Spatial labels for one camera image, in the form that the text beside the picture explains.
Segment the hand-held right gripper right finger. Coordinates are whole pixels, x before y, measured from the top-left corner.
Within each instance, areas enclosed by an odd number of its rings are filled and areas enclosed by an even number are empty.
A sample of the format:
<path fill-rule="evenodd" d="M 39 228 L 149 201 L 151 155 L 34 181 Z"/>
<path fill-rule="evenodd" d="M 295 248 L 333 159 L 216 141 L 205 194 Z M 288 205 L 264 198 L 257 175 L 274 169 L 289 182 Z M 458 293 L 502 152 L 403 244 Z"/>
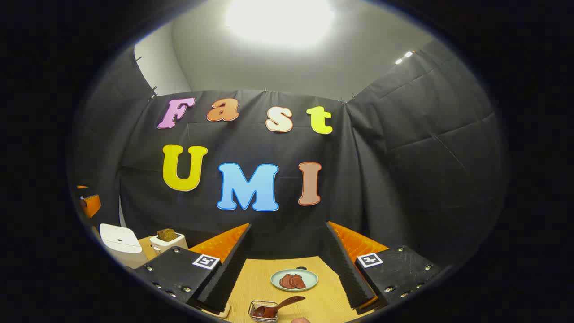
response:
<path fill-rule="evenodd" d="M 324 229 L 324 262 L 357 314 L 415 296 L 442 268 L 406 245 L 385 245 L 334 222 Z"/>

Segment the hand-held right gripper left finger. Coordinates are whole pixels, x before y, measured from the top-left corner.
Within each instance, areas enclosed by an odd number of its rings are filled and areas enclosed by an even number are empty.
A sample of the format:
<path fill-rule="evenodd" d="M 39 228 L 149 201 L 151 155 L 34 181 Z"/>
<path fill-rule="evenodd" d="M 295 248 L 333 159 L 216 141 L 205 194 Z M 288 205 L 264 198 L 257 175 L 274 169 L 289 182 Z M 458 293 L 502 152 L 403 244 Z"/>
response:
<path fill-rule="evenodd" d="M 224 311 L 243 268 L 252 226 L 240 225 L 193 248 L 170 247 L 135 269 L 135 275 L 188 307 Z"/>

